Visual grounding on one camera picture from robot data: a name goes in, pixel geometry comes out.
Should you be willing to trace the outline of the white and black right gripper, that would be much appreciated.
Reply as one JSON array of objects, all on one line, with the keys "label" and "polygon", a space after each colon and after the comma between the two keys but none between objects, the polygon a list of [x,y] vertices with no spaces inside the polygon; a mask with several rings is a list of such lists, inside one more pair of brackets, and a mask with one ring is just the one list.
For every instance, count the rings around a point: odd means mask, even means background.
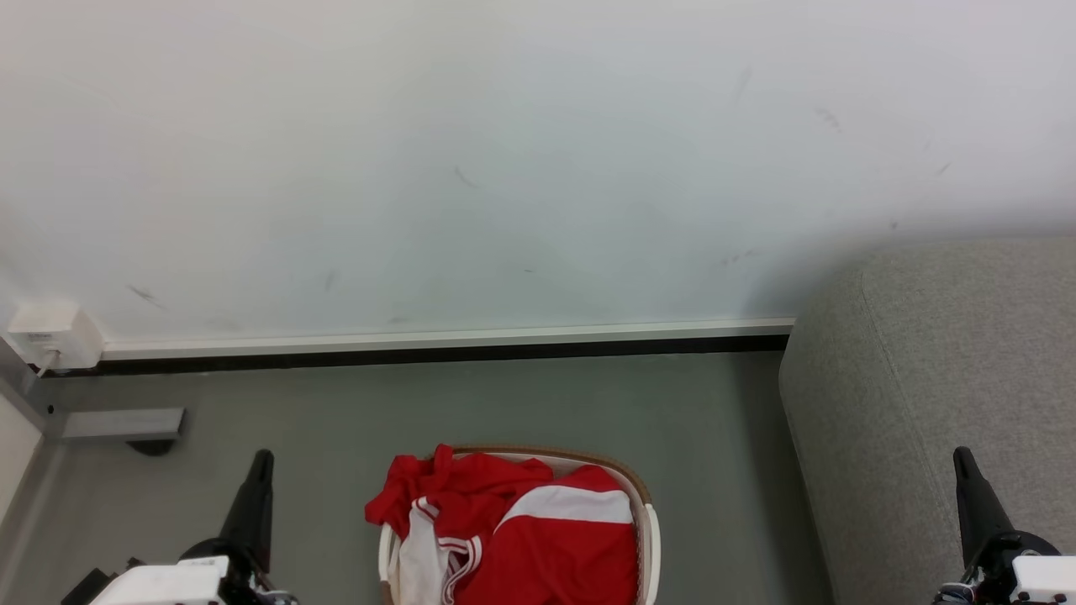
[{"label": "white and black right gripper", "polygon": [[957,447],[952,460],[966,569],[958,581],[938,588],[934,604],[1073,604],[1075,555],[1015,531],[968,447]]}]

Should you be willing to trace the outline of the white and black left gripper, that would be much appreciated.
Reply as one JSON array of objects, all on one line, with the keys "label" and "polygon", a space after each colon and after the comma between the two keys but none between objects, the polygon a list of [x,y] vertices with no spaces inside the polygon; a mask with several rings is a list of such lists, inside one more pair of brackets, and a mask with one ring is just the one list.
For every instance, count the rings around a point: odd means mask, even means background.
[{"label": "white and black left gripper", "polygon": [[93,568],[61,604],[296,604],[272,588],[274,455],[258,450],[220,530],[188,549],[172,566],[128,560],[126,571]]}]

